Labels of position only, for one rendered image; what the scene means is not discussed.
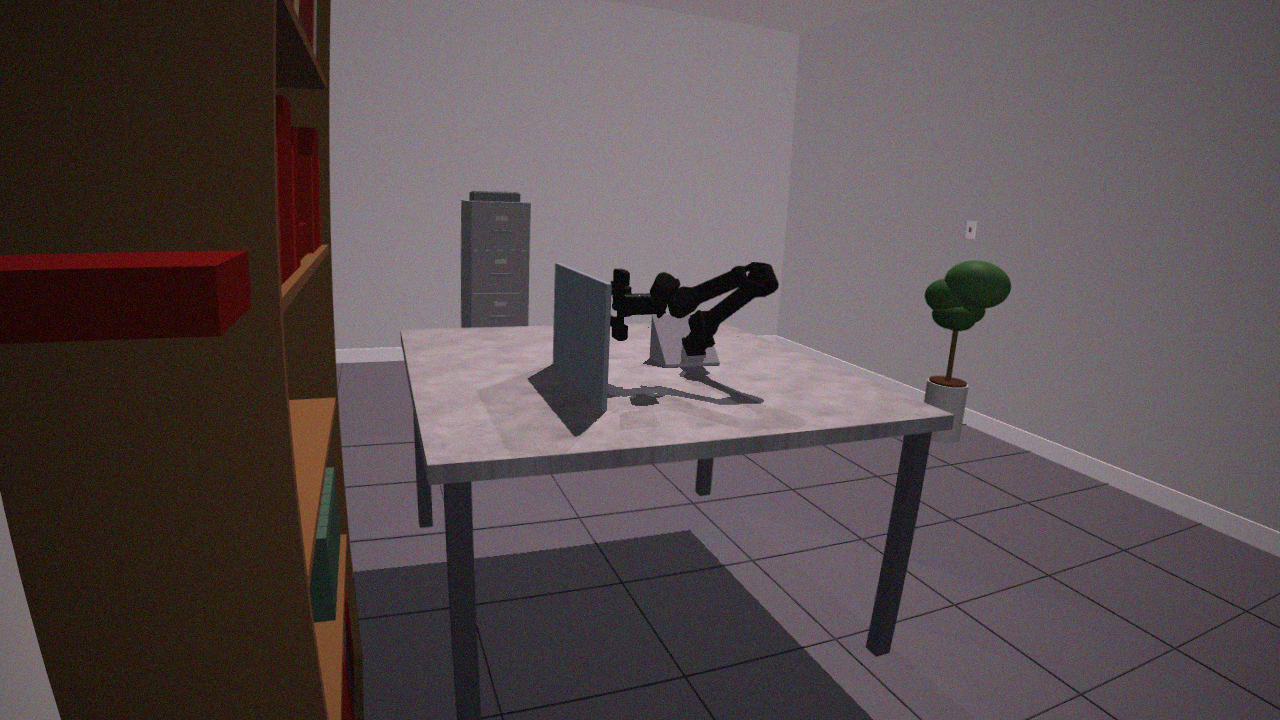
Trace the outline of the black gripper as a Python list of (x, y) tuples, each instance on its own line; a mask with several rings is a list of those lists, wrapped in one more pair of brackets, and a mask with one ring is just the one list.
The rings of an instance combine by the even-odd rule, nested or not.
[(617, 295), (617, 316), (611, 315), (612, 337), (617, 341), (628, 338), (628, 325), (625, 325), (625, 315), (646, 315), (649, 299), (646, 293), (625, 293), (625, 286), (630, 283), (630, 272), (614, 268), (612, 293)]

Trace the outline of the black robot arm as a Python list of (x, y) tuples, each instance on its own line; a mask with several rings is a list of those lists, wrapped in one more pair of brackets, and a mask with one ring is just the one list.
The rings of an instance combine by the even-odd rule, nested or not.
[[(746, 275), (746, 272), (750, 273)], [(652, 284), (650, 293), (646, 293), (649, 299), (646, 315), (657, 314), (657, 318), (660, 318), (666, 314), (668, 305), (671, 316), (684, 318), (694, 313), (699, 304), (733, 290), (730, 296), (709, 311), (698, 310), (689, 318), (691, 332), (687, 337), (682, 338), (684, 348), (687, 356), (707, 355), (705, 348), (716, 345), (713, 336), (722, 322), (754, 297), (767, 297), (778, 288), (774, 272), (771, 264), (765, 263), (733, 266), (731, 272), (694, 287), (680, 287), (678, 278), (660, 272)]]

